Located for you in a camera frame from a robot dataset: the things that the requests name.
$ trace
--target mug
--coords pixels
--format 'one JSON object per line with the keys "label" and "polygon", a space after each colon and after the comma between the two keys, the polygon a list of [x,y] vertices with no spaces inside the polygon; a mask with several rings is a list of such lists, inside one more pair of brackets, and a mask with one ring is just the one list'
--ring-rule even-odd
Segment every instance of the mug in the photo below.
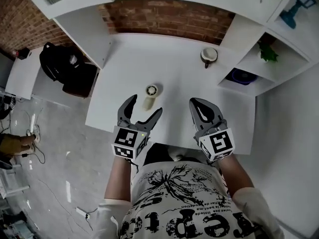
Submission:
{"label": "mug", "polygon": [[217,60],[217,51],[213,48],[205,48],[200,53],[200,59],[205,63],[205,68]]}

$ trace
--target power strip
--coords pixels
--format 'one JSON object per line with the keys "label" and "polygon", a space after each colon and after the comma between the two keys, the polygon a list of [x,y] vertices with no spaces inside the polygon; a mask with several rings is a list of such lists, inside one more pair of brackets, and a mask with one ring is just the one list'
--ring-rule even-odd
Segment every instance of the power strip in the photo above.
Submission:
{"label": "power strip", "polygon": [[79,213],[80,215],[82,215],[84,218],[86,218],[86,216],[88,217],[87,220],[90,219],[90,215],[87,214],[84,210],[80,209],[80,208],[76,208],[76,212]]}

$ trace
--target white sleeve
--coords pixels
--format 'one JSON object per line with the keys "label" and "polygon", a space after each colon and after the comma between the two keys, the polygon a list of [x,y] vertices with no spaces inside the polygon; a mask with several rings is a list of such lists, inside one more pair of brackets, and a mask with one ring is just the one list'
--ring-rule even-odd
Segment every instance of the white sleeve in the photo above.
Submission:
{"label": "white sleeve", "polygon": [[284,239],[276,218],[270,212],[262,193],[255,188],[242,188],[232,198],[236,206],[254,223],[260,224],[272,239]]}
{"label": "white sleeve", "polygon": [[92,239],[117,239],[122,220],[132,204],[117,199],[104,199],[99,204]]}

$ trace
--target potted plant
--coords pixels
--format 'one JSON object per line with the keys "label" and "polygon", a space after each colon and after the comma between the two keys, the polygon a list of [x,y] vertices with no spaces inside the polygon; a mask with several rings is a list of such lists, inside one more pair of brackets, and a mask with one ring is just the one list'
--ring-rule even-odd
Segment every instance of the potted plant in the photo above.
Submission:
{"label": "potted plant", "polygon": [[260,51],[258,52],[258,57],[263,60],[264,63],[268,61],[277,62],[278,54],[271,48],[268,43],[258,42]]}

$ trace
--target green plant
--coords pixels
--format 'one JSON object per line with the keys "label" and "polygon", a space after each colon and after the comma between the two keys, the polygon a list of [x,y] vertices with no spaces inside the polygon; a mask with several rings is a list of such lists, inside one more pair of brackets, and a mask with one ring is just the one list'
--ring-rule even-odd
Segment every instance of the green plant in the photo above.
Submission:
{"label": "green plant", "polygon": [[259,48],[261,51],[260,58],[264,59],[265,61],[274,61],[277,62],[277,57],[279,56],[267,43],[258,42]]}

